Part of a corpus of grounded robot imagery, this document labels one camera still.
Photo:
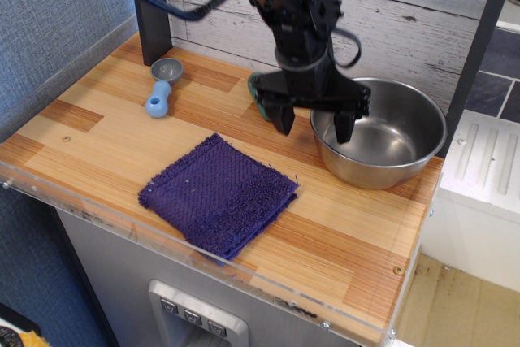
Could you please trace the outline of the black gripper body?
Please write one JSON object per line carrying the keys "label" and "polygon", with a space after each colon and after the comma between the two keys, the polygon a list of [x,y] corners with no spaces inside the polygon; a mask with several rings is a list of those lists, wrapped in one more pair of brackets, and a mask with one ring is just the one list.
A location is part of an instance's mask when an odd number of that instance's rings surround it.
{"label": "black gripper body", "polygon": [[280,69],[265,73],[262,86],[272,103],[291,103],[294,109],[369,114],[371,91],[339,72],[330,49],[319,48],[312,54],[306,48],[277,48],[275,58]]}

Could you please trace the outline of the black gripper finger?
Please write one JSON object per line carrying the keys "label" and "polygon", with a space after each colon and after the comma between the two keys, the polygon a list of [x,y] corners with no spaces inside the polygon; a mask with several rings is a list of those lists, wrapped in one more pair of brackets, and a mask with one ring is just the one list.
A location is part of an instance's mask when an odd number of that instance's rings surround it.
{"label": "black gripper finger", "polygon": [[355,121],[356,115],[352,111],[339,111],[334,114],[336,140],[339,144],[350,142]]}
{"label": "black gripper finger", "polygon": [[287,136],[291,132],[295,120],[293,104],[268,102],[264,105],[264,111],[279,133]]}

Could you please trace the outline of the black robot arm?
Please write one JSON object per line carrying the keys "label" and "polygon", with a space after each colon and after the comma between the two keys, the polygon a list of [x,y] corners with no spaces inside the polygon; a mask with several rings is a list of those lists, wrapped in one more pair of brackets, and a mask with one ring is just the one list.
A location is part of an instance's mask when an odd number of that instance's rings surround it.
{"label": "black robot arm", "polygon": [[[167,14],[186,21],[199,21],[227,0],[210,0],[189,11],[182,11],[163,0],[141,0]],[[371,92],[367,87],[340,74],[360,59],[338,63],[332,35],[347,37],[358,44],[352,33],[337,28],[342,17],[340,0],[249,0],[258,10],[275,38],[275,58],[280,70],[255,76],[251,85],[254,100],[278,132],[290,133],[297,107],[333,114],[336,139],[350,141],[357,120],[370,111]]]}

